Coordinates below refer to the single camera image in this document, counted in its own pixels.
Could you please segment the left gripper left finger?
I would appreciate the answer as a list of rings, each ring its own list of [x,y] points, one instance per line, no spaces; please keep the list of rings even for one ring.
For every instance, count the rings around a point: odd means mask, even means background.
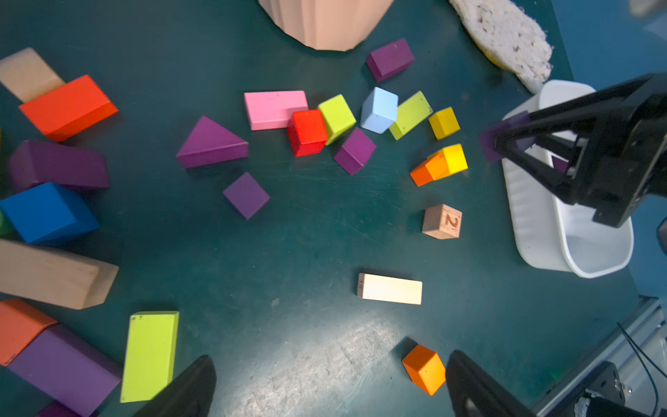
[[[216,386],[215,366],[203,355],[134,416],[208,416]]]

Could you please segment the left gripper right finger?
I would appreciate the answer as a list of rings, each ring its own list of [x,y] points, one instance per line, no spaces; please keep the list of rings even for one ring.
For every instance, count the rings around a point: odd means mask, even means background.
[[[448,359],[446,385],[455,416],[535,416],[460,350]]]

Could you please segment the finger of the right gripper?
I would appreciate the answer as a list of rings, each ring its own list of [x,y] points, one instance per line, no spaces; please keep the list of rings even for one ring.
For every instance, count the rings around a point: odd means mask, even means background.
[[[540,137],[566,136],[566,145],[607,150],[607,92],[589,85],[545,85],[493,126],[495,151],[525,151]]]
[[[552,156],[569,162],[568,170],[562,174],[552,166]],[[566,154],[560,154],[550,150],[505,150],[503,152],[505,160],[514,163],[521,170],[524,170],[532,179],[538,182],[544,189],[559,198],[563,203],[574,205],[578,203],[578,185],[576,159]]]

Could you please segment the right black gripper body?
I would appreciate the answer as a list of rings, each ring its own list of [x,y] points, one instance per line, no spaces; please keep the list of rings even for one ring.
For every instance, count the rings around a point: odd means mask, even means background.
[[[620,227],[646,196],[666,196],[666,75],[649,74],[581,97],[577,203]]]

